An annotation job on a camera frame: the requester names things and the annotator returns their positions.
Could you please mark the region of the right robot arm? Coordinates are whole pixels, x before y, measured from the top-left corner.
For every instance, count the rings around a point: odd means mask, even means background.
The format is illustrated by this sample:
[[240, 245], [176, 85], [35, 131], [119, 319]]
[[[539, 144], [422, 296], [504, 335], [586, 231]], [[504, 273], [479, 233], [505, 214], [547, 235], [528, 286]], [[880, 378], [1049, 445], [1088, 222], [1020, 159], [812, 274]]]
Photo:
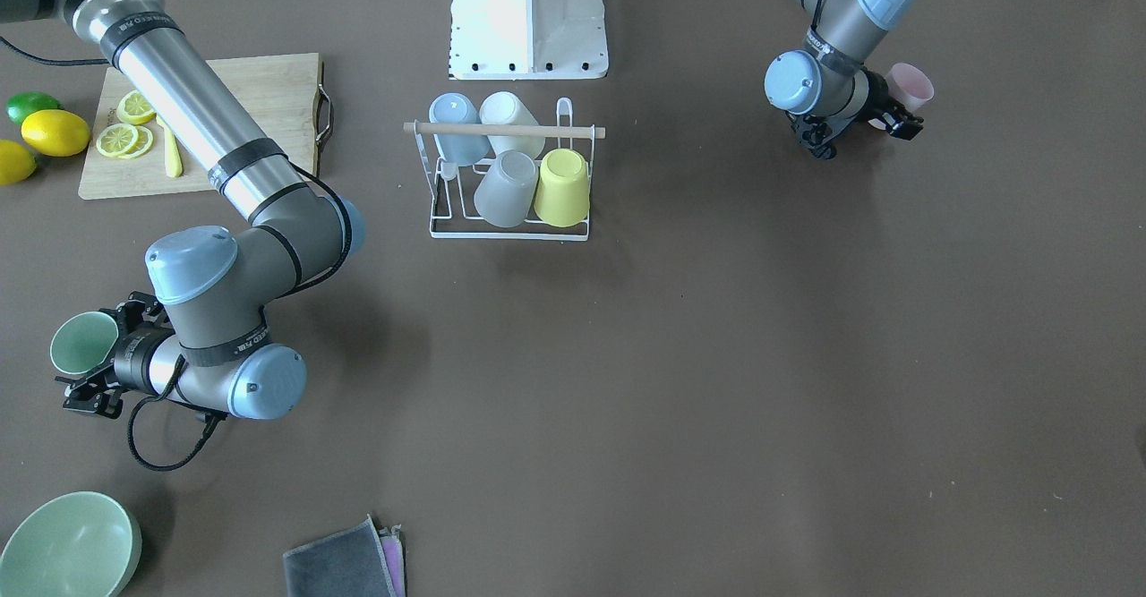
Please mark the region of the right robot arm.
[[148, 396], [242, 419], [303, 398], [303, 356], [270, 336], [266, 307], [330, 277], [360, 246], [352, 204], [309, 184], [167, 11], [165, 0], [3, 0], [3, 22], [57, 19], [135, 87], [246, 227], [176, 213], [146, 250], [168, 329], [129, 328], [115, 380]]

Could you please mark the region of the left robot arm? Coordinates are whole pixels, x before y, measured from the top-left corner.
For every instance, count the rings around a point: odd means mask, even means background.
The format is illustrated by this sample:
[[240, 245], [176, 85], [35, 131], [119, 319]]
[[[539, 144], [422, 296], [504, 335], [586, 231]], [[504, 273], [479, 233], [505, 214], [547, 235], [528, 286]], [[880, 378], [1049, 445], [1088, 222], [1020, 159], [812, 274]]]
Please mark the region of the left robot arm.
[[763, 91], [782, 110], [799, 146], [817, 159], [835, 156], [834, 139], [851, 124], [877, 121], [889, 136], [912, 140], [921, 117], [890, 95], [865, 60], [895, 30], [913, 0], [795, 0], [810, 14], [803, 44], [766, 70]]

